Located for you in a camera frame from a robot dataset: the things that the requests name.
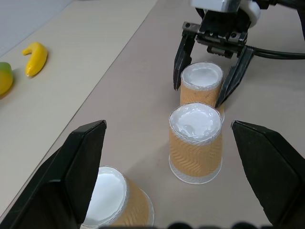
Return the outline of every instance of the paper cup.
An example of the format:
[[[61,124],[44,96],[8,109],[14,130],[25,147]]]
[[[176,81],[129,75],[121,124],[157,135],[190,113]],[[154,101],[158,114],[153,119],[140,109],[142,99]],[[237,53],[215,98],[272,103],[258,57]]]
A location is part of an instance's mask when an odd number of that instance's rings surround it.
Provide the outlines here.
[[[180,105],[200,102],[215,107],[222,82],[221,67],[211,62],[193,63],[181,74]],[[224,105],[218,111],[224,119]]]
[[[223,141],[219,112],[202,103],[184,104],[169,117],[172,172],[189,184],[214,179],[222,166]]]
[[[103,226],[153,226],[149,197],[135,183],[112,167],[100,167],[81,229]]]

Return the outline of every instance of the beige table surface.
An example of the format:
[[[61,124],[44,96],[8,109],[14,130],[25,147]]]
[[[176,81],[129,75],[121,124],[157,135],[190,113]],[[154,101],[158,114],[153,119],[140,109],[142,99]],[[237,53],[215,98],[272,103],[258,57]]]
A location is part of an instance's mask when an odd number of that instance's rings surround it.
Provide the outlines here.
[[[276,130],[304,156],[305,62],[252,60],[243,84],[226,103],[220,174],[206,185],[185,184],[168,165],[168,116],[179,105],[173,62],[184,21],[200,22],[188,1],[159,0],[48,155],[78,126],[105,119],[101,165],[118,168],[150,196],[155,226],[175,221],[194,227],[228,228],[241,220],[268,224],[245,177],[230,124],[241,120]],[[296,11],[271,7],[263,12],[248,44],[305,52]],[[225,72],[233,62],[208,54],[199,44],[192,57],[193,62],[215,62]]]

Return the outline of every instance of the toy banana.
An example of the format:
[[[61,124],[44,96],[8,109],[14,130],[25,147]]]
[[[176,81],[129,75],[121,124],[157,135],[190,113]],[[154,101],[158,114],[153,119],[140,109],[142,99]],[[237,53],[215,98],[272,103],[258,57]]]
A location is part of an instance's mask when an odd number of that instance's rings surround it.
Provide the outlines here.
[[[31,57],[25,67],[25,74],[27,76],[36,75],[44,66],[47,60],[47,49],[38,42],[33,42],[25,50],[22,51],[23,55],[31,53]]]
[[[0,62],[0,95],[6,93],[13,84],[13,73],[9,63]]]

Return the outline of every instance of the robotic arm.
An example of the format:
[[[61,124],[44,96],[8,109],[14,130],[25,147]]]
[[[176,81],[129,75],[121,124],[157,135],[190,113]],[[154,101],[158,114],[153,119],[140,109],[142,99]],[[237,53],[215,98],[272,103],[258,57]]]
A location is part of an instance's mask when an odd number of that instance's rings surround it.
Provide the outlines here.
[[[191,0],[191,5],[196,7],[202,17],[202,23],[183,24],[182,40],[174,63],[174,89],[179,89],[181,73],[192,62],[191,52],[195,40],[206,45],[209,53],[226,58],[231,58],[236,53],[239,58],[223,83],[216,108],[239,85],[254,55],[271,59],[305,59],[305,54],[302,53],[275,52],[246,46],[248,29],[256,25],[260,10],[266,10],[269,5],[277,3],[298,9],[301,21],[303,16],[305,23],[305,2],[302,0]]]

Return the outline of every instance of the white wall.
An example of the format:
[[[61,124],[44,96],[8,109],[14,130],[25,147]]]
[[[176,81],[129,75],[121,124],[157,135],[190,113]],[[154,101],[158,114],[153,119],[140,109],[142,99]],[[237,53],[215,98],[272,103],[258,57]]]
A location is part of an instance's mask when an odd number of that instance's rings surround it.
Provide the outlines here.
[[[72,0],[0,0],[0,57],[60,13]]]

